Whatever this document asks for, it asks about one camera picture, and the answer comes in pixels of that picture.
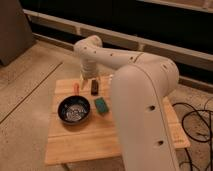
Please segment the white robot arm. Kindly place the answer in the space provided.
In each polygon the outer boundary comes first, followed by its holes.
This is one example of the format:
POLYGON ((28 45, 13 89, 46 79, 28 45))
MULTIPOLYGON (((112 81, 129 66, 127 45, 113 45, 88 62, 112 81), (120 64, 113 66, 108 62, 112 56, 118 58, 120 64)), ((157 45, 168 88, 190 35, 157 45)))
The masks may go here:
POLYGON ((74 51, 89 74, 100 63, 115 70, 111 110, 126 171, 180 171, 163 107, 179 81, 175 63, 159 55, 104 48, 97 36, 78 41, 74 51))

